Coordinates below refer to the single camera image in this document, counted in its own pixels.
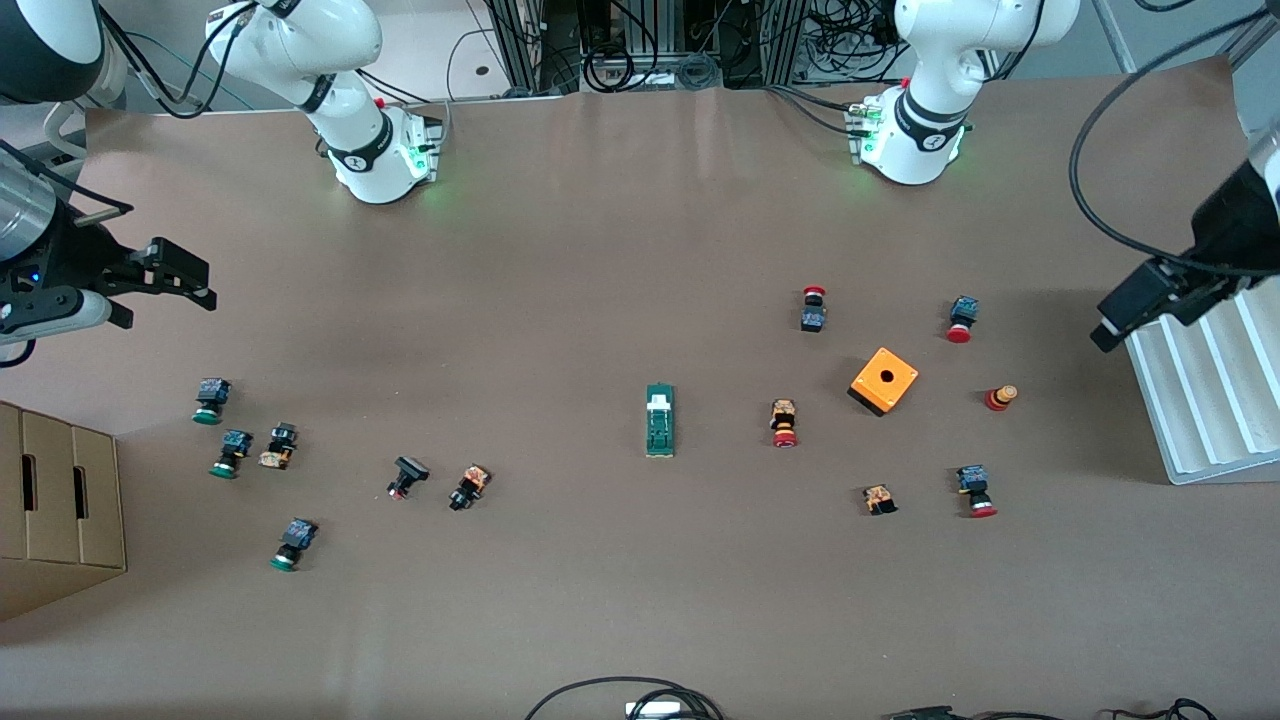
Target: black hole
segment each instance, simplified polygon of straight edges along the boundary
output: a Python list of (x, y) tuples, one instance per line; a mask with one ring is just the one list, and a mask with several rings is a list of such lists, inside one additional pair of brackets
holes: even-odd
[(22, 506), (36, 510), (36, 459), (29, 455), (22, 456)]
[(84, 493), (84, 468), (79, 465), (72, 468), (76, 475), (76, 516), (83, 520), (88, 518), (88, 497)]

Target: orange box with black hole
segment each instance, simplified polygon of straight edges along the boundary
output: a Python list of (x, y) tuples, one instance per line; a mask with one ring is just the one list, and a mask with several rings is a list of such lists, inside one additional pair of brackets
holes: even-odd
[(897, 407), (919, 374), (905, 360), (882, 347), (849, 383), (849, 397), (881, 416)]

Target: black band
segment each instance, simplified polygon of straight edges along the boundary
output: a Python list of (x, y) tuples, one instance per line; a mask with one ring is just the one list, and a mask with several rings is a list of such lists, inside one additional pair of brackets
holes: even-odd
[(916, 122), (910, 113), (906, 111), (905, 104), (909, 101), (910, 95), (902, 94), (897, 97), (897, 102), (893, 104), (893, 119), (897, 120), (897, 126), (902, 128), (902, 132), (908, 137), (915, 141), (915, 146), (920, 152), (937, 152), (946, 147), (951, 138), (960, 132), (960, 126), (964, 124), (964, 119), (955, 120), (954, 124), (948, 127), (934, 128), (924, 123)]
[(374, 160), (378, 160), (387, 151), (387, 147), (390, 146), (392, 135), (392, 119), (383, 114), (383, 129), (372, 142), (356, 150), (334, 150), (330, 147), (329, 155), (337, 158), (344, 168), (353, 173), (367, 173), (374, 169)]
[(329, 96), (329, 90), (333, 88), (333, 79), (338, 77), (337, 74), (326, 74), (316, 78), (316, 86), (311, 88), (311, 97), (307, 101), (298, 105), (298, 110), (306, 114), (315, 113), (324, 104), (324, 99)]
[(298, 6), (298, 3), (302, 3), (302, 0), (279, 0), (275, 5), (268, 8), (268, 10), (278, 18), (287, 18)]
[(915, 97), (911, 97), (910, 86), (908, 86), (906, 92), (902, 94), (902, 97), (906, 97), (906, 108), (911, 110), (911, 114), (914, 114), (916, 118), (920, 118), (922, 120), (937, 123), (938, 126), (957, 123), (965, 119), (965, 117), (969, 114), (968, 108), (960, 110), (959, 113), (951, 113), (950, 115), (942, 115), (932, 110), (927, 110), (919, 102), (915, 101)]

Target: red base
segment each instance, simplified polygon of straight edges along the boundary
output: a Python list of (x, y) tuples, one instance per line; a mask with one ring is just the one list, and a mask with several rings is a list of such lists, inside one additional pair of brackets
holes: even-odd
[(972, 337), (969, 328), (964, 325), (951, 325), (951, 329), (947, 331), (947, 340), (951, 342), (964, 343), (969, 342)]
[(996, 391), (991, 391), (991, 392), (988, 392), (988, 393), (987, 393), (987, 397), (984, 397), (984, 398), (982, 398), (982, 400), (983, 400), (983, 402), (986, 402), (986, 404), (987, 404), (987, 407), (989, 407), (989, 409), (995, 410), (996, 413), (1004, 413), (1005, 410), (1009, 410), (1009, 406), (1007, 406), (1007, 405), (1001, 405), (1001, 404), (1000, 404), (1000, 402), (998, 402), (998, 401), (996, 400)]

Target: gray tabletop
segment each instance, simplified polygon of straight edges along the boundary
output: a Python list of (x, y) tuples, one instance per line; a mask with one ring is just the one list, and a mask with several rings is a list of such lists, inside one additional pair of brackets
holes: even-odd
[[(205, 256), (221, 302), (129, 297), (134, 329), (41, 341), (0, 375), (119, 436), (129, 552), (0, 625), (0, 716), (521, 717), (617, 673), (741, 720), (1179, 694), (1274, 715), (1276, 488), (1165, 484), (1128, 359), (1087, 340), (1140, 260), (1066, 191), (1114, 82), (984, 90), (919, 188), (755, 92), (460, 106), (440, 182), (385, 208), (335, 183), (297, 113), (92, 114), (83, 182), (138, 206), (115, 236)], [(1119, 227), (1179, 247), (1242, 158), (1208, 61), (1140, 83), (1084, 174)], [(812, 283), (817, 336), (796, 327)], [(982, 301), (966, 346), (942, 338), (961, 293)], [(879, 346), (920, 372), (884, 418), (845, 395)], [(188, 419), (206, 375), (236, 383), (223, 428)], [(644, 457), (652, 382), (676, 387), (673, 460)], [(1021, 396), (991, 413), (1004, 383)], [(792, 450), (769, 445), (778, 396)], [(206, 474), (223, 429), (265, 446), (280, 420), (289, 470)], [(404, 502), (397, 455), (433, 470)], [(493, 484), (451, 512), (471, 462)], [(955, 493), (969, 462), (993, 519)], [(867, 515), (877, 483), (901, 511)], [(268, 560), (296, 515), (320, 533), (287, 575)]]

